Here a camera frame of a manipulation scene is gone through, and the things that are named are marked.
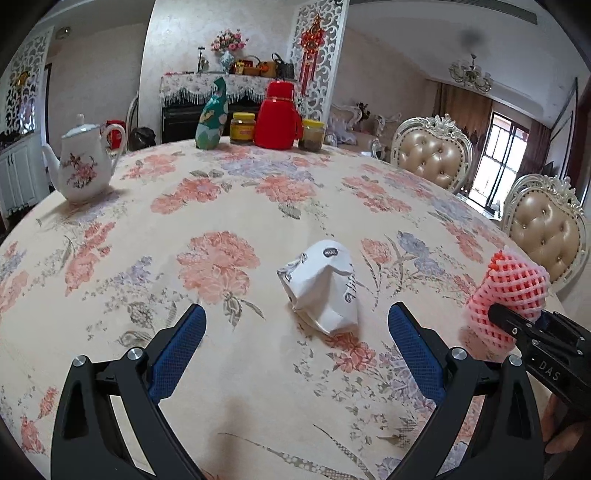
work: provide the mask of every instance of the human hand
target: human hand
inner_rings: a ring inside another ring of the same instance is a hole
[[[544,415],[541,419],[542,438],[544,443],[554,436],[556,428],[558,427],[556,421],[556,408],[559,403],[560,400],[558,397],[552,394],[548,401],[548,405],[546,405],[546,409],[544,410]],[[585,423],[582,421],[568,426],[563,432],[560,432],[552,438],[548,445],[546,445],[546,453],[554,454],[571,452],[583,436],[584,426]]]

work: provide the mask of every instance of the flower bouquet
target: flower bouquet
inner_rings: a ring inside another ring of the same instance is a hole
[[[236,52],[246,47],[248,38],[242,38],[240,28],[236,30],[236,33],[232,32],[229,28],[225,32],[220,32],[219,35],[213,39],[211,43],[212,51],[223,53],[224,51]]]

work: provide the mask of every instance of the glass jar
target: glass jar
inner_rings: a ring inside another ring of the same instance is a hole
[[[230,143],[252,144],[255,138],[255,124],[254,113],[235,112],[230,122]]]
[[[324,143],[324,123],[318,120],[303,119],[302,136],[298,142],[298,148],[308,152],[319,152]]]

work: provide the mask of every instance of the red hanging ornament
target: red hanging ornament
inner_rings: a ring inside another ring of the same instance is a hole
[[[300,46],[304,49],[300,69],[302,96],[306,96],[308,82],[314,77],[314,71],[316,70],[318,50],[324,45],[325,30],[320,26],[321,22],[322,17],[317,14],[310,28],[305,30],[300,37]]]

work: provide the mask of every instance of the curtain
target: curtain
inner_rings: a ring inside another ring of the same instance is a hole
[[[472,168],[462,188],[468,194],[476,177],[492,116],[492,99],[476,92],[440,83],[435,97],[433,116],[446,113],[456,122],[474,147]]]
[[[529,173],[540,173],[550,149],[550,128],[535,120],[531,121],[530,136],[523,154],[521,166],[515,179]]]

